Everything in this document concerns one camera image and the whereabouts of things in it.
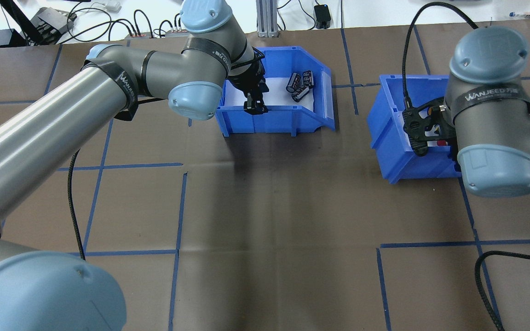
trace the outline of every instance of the black cable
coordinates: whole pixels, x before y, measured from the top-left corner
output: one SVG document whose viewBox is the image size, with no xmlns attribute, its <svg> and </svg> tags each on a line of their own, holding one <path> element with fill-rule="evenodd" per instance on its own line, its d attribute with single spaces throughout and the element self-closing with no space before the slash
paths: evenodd
<svg viewBox="0 0 530 331">
<path fill-rule="evenodd" d="M 308 30 L 312 30 L 314 27 L 316 27 L 316 20 L 314 19 L 314 17 L 312 17 L 308 12 L 306 12 L 306 11 L 304 10 L 304 7 L 301 5 L 301 0 L 298 0 L 298 3 L 300 4 L 300 8 L 302 9 L 302 11 L 303 11 L 308 17 L 310 17 L 310 18 L 312 19 L 312 21 L 314 21 L 314 25 L 312 25 L 312 27 L 308 29 Z"/>
<path fill-rule="evenodd" d="M 283 20 L 283 17 L 282 17 L 282 14 L 279 12 L 279 9 L 277 10 L 277 14 L 279 15 L 279 17 L 282 19 L 282 24 L 283 24 L 283 30 L 285 31 L 287 28 L 286 28 L 286 21 Z"/>
<path fill-rule="evenodd" d="M 75 229 L 75 237 L 79 247 L 79 256 L 85 261 L 85 252 L 83 251 L 83 243 L 81 242 L 81 234 L 79 233 L 79 224 L 77 223 L 77 217 L 75 215 L 75 205 L 73 205 L 73 170 L 75 168 L 75 161 L 78 154 L 79 151 L 76 151 L 71 158 L 71 164 L 69 165 L 69 174 L 67 175 L 67 195 L 69 197 L 69 209 L 71 210 L 71 218 L 73 220 L 73 228 Z"/>
<path fill-rule="evenodd" d="M 492 319 L 492 322 L 494 322 L 494 325 L 496 325 L 496 329 L 498 331 L 504 331 L 504 327 L 502 326 L 502 322 L 496 316 L 494 313 L 494 309 L 492 308 L 492 304 L 490 304 L 490 301 L 488 300 L 488 296 L 486 296 L 486 291 L 484 291 L 484 285 L 482 285 L 482 277 L 480 274 L 480 269 L 482 267 L 482 262 L 488 257 L 492 255 L 500 255 L 500 256 L 508 256 L 508 257 L 517 257 L 517 258 L 523 258 L 524 260 L 530 260 L 530 255 L 527 254 L 521 254 L 521 253 L 511 253 L 509 251 L 499 251 L 499 250 L 491 250 L 487 251 L 486 253 L 480 255 L 478 257 L 476 264 L 473 268 L 474 276 L 476 279 L 476 285 L 478 287 L 478 291 L 480 293 L 480 297 L 482 298 L 482 301 L 484 302 L 484 306 L 486 306 L 486 310 L 488 311 L 488 314 L 490 315 L 490 318 Z"/>
<path fill-rule="evenodd" d="M 144 100 L 140 100 L 138 102 L 139 105 L 143 104 L 143 103 L 153 103 L 155 101 L 163 101 L 165 99 L 161 99 L 161 98 L 150 98 L 150 99 L 144 99 Z"/>
<path fill-rule="evenodd" d="M 134 32 L 136 31 L 136 28 L 134 27 L 134 24 L 132 24 L 132 22 L 128 21 L 128 19 L 125 19 L 125 18 L 118 18 L 118 19 L 114 20 L 114 22 L 118 22 L 118 21 L 126 22 L 126 23 L 130 24 L 130 28 L 132 29 L 131 31 L 134 34 Z"/>
<path fill-rule="evenodd" d="M 128 27 L 128 25 L 118 19 L 116 21 L 113 21 L 112 24 L 109 26 L 108 41 L 112 41 L 112 29 L 114 28 L 114 25 L 116 23 L 120 23 L 120 24 L 124 25 L 124 27 L 126 27 L 128 29 L 128 35 L 132 36 L 132 30 Z"/>
<path fill-rule="evenodd" d="M 144 15 L 144 17 L 147 19 L 147 23 L 149 23 L 149 33 L 151 34 L 151 38 L 153 38 L 153 26 L 151 25 L 151 21 L 149 20 L 149 17 L 147 14 L 145 14 L 142 10 L 136 9 L 134 11 L 134 26 L 136 27 L 136 31 L 138 31 L 138 35 L 140 35 L 140 30 L 138 29 L 138 24 L 136 23 L 136 13 L 139 12 Z"/>
<path fill-rule="evenodd" d="M 66 43 L 66 42 L 69 41 L 69 40 L 76 39 L 76 37 L 78 37 L 78 36 L 80 36 L 80 35 L 82 35 L 82 34 L 88 32 L 88 31 L 91 31 L 91 30 L 93 30 L 93 29 L 95 29 L 95 28 L 99 28 L 99 27 L 101 27 L 101 26 L 104 25 L 104 24 L 111 24 L 111 23 L 113 23 L 113 21 L 103 22 L 103 23 L 99 23 L 99 24 L 97 24 L 97 25 L 94 25 L 93 27 L 90 27 L 90 28 L 88 28 L 88 29 L 85 29 L 85 30 L 79 32 L 78 34 L 72 36 L 71 38 L 68 38 L 68 39 L 65 39 L 65 40 L 59 42 L 57 45 L 61 45 L 61 44 Z"/>
<path fill-rule="evenodd" d="M 473 29 L 478 28 L 476 23 L 474 23 L 469 18 L 469 16 L 465 15 L 465 13 L 461 11 L 461 9 L 457 8 L 456 6 L 447 4 L 446 2 L 429 2 L 418 10 L 416 15 L 412 19 L 412 22 L 408 26 L 408 33 L 406 34 L 406 41 L 404 42 L 404 55 L 402 57 L 402 91 L 404 93 L 404 105 L 406 106 L 406 109 L 413 108 L 412 100 L 410 100 L 410 96 L 408 95 L 408 88 L 406 86 L 406 55 L 408 54 L 408 44 L 410 44 L 410 36 L 412 35 L 412 29 L 414 29 L 414 25 L 416 23 L 416 20 L 418 19 L 418 16 L 420 16 L 426 8 L 433 6 L 449 8 L 455 13 L 457 13 L 461 18 L 463 18 L 463 20 L 466 21 L 470 27 L 472 27 Z"/>
<path fill-rule="evenodd" d="M 345 28 L 345 11 L 343 10 L 343 0 L 340 0 L 340 28 Z"/>
<path fill-rule="evenodd" d="M 283 7 L 287 6 L 292 0 L 288 0 L 283 6 L 277 7 L 278 9 L 282 9 Z"/>
<path fill-rule="evenodd" d="M 179 17 L 179 13 L 175 14 L 175 17 L 173 17 L 173 24 L 175 24 L 175 30 L 179 31 L 179 28 L 177 28 L 177 18 Z"/>
<path fill-rule="evenodd" d="M 94 8 L 94 7 L 88 7 L 88 8 L 81 8 L 81 9 L 77 9 L 77 10 L 75 10 L 75 9 L 77 8 L 77 6 L 79 6 L 79 5 L 82 4 L 83 2 L 84 2 L 84 1 L 78 2 L 78 3 L 77 3 L 77 4 L 71 9 L 71 11 L 69 11 L 69 14 L 67 15 L 67 25 L 69 25 L 69 19 L 70 19 L 70 17 L 71 17 L 74 13 L 78 13 L 78 12 L 81 12 L 81 11 L 84 11 L 84 10 L 87 10 L 87 12 L 90 12 L 91 9 L 96 10 L 96 11 L 99 11 L 99 12 L 102 12 L 102 13 L 105 13 L 105 15 L 107 15 L 107 16 L 108 16 L 108 19 L 109 19 L 109 22 L 108 22 L 108 23 L 111 23 L 111 21 L 112 21 L 112 16 L 111 16 L 107 11 L 105 11 L 105 10 L 103 10 L 103 9 Z M 89 28 L 89 29 L 86 29 L 86 30 L 84 30 L 84 31 L 82 31 L 82 32 L 90 31 L 90 30 L 92 30 L 93 28 L 97 28 L 97 27 L 101 27 L 101 25 L 95 25 L 94 27 Z M 79 34 L 74 35 L 74 34 L 71 32 L 71 30 L 69 30 L 68 32 L 69 32 L 69 35 L 71 35 L 71 38 L 69 38 L 69 39 L 67 39 L 67 40 L 74 39 L 74 40 L 77 40 L 77 41 L 80 41 L 80 42 L 90 42 L 90 41 L 94 41 L 94 40 L 97 40 L 97 39 L 101 38 L 103 35 L 105 35 L 107 32 L 109 32 L 109 28 L 110 28 L 110 26 L 108 25 L 108 27 L 105 28 L 105 30 L 103 31 L 102 34 L 100 34 L 99 36 L 97 36 L 97 37 L 95 37 L 95 38 L 92 38 L 92 39 L 90 39 L 90 40 L 80 40 L 79 38 L 77 38 L 77 36 L 81 35 L 82 32 L 79 33 Z"/>
<path fill-rule="evenodd" d="M 164 20 L 158 25 L 158 29 L 159 29 L 159 30 L 162 30 L 162 25 L 163 25 L 164 23 L 169 23 L 169 27 L 171 27 L 171 31 L 173 31 L 173 25 L 171 24 L 171 21 L 169 21 L 168 19 L 164 19 Z"/>
</svg>

